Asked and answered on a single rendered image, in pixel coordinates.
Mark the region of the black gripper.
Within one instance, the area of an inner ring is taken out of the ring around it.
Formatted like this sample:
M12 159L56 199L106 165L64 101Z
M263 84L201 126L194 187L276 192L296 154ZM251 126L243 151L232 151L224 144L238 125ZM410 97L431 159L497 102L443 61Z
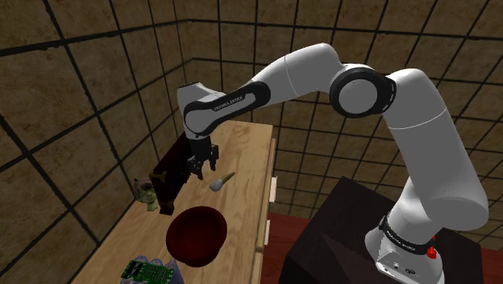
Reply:
M210 169L216 170L216 163L219 159L219 149L216 144L211 143L209 136L198 140L189 141L193 156L187 160L189 171L197 176L199 180L203 179L202 166L204 161L209 160Z

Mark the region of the dark box with gold corners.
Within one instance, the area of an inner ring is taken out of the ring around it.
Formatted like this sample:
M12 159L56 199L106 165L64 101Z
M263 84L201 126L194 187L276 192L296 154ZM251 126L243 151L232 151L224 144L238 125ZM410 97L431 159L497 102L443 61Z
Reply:
M192 156L189 140L185 133L182 133L150 172L149 178L156 192L162 215L173 214L174 201L191 175L187 160Z

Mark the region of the dark red bowl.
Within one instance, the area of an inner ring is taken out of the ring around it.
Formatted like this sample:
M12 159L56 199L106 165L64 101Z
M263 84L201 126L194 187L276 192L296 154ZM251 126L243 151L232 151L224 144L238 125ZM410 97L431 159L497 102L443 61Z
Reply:
M170 255L187 266L211 263L227 238L227 222L213 207L191 207L170 224L166 246Z

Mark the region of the clear blue glass dish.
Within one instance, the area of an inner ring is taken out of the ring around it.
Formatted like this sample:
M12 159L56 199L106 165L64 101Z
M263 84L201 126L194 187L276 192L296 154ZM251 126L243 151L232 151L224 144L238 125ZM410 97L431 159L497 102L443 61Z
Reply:
M178 265L173 258L171 258L166 263L163 263L163 261L159 258L154 258L149 261L147 257L145 257L144 255L141 255L132 261L142 261L142 262L152 263L154 265L160 265L160 266L164 266L166 268L174 269L173 279L169 284L185 284L183 277L181 276L181 271L179 270ZM124 280L121 278L120 284L139 284L139 283L133 282L131 279Z

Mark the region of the green circuit board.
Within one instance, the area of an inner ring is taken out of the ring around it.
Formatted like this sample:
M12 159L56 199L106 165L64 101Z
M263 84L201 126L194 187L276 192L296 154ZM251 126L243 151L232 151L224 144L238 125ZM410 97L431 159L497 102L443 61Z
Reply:
M139 284L169 284L174 275L174 269L142 261L130 261L121 278L131 279Z

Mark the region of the dark robot stand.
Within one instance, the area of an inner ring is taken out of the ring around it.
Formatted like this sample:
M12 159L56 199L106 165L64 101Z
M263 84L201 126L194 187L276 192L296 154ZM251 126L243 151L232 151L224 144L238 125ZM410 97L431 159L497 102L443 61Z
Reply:
M342 178L285 257L278 284L400 284L379 272L364 237L394 205ZM480 245L443 229L436 234L445 284L484 284Z

